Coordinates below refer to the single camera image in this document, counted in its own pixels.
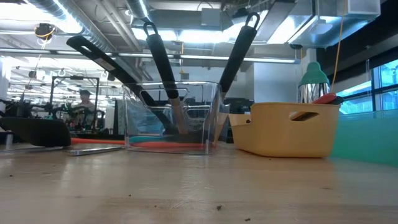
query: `yellow basket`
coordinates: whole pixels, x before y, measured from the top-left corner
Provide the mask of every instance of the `yellow basket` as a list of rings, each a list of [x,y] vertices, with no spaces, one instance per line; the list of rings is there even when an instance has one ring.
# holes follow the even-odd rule
[[[335,138],[338,105],[256,103],[251,115],[230,114],[234,144],[238,149],[270,157],[327,157]],[[292,121],[299,112],[313,113]]]

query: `acrylic bin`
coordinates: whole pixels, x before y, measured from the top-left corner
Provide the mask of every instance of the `acrylic bin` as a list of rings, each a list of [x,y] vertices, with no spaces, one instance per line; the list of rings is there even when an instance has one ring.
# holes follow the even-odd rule
[[[327,157],[335,138],[338,105],[256,103],[251,115],[230,114],[234,145],[269,157]],[[298,112],[311,118],[293,121]]]
[[[177,89],[162,82],[123,86],[127,150],[211,154],[219,137],[226,137],[223,127],[229,106],[223,104],[219,84],[175,84]],[[168,98],[167,92],[172,90],[179,98]]]

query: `green cap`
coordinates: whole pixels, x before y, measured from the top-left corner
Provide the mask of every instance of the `green cap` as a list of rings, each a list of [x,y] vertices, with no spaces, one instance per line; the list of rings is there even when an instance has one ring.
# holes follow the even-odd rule
[[[327,83],[329,79],[326,74],[321,70],[321,65],[318,62],[311,62],[307,66],[307,72],[303,75],[299,86],[305,84]]]

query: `black handle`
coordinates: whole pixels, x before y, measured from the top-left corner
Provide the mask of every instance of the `black handle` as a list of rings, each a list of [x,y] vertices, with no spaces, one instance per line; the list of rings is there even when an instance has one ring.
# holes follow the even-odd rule
[[[71,37],[67,40],[67,45],[74,48],[75,50],[82,53],[84,56],[88,57],[99,66],[103,67],[110,74],[114,75],[119,81],[125,84],[130,90],[136,95],[139,96],[141,93],[142,99],[145,101],[148,106],[157,106],[155,100],[148,94],[148,92],[143,91],[141,86],[134,86],[132,88],[132,83],[137,83],[136,80],[128,74],[118,63],[116,63],[110,56],[106,55],[102,50],[97,48],[94,44],[92,44],[89,40],[84,38],[81,35]],[[160,122],[164,125],[166,129],[166,133],[174,133],[172,124],[166,115],[161,111],[153,111],[156,117],[159,118]]]
[[[155,34],[149,35],[148,26],[152,26]],[[175,84],[173,70],[167,56],[166,49],[163,44],[162,37],[158,34],[156,26],[153,22],[146,22],[144,24],[144,32],[147,34],[147,43],[149,50],[154,58],[157,70],[159,71],[160,77],[164,82],[167,96],[170,99],[178,98],[178,90]]]
[[[253,16],[257,18],[257,21],[254,27],[249,27],[249,21]],[[224,93],[224,95],[231,87],[236,73],[238,72],[239,67],[243,62],[243,59],[246,56],[246,53],[248,52],[251,43],[257,35],[256,27],[258,26],[259,20],[259,14],[257,14],[256,12],[250,13],[248,15],[248,18],[246,19],[246,24],[241,28],[241,31],[236,38],[234,47],[231,51],[231,55],[229,56],[224,72],[220,78],[221,91]]]

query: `wooden table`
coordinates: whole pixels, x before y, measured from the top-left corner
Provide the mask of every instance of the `wooden table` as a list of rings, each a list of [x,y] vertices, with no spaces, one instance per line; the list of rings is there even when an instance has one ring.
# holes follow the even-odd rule
[[[0,154],[0,223],[398,223],[397,188],[393,167],[231,147]]]

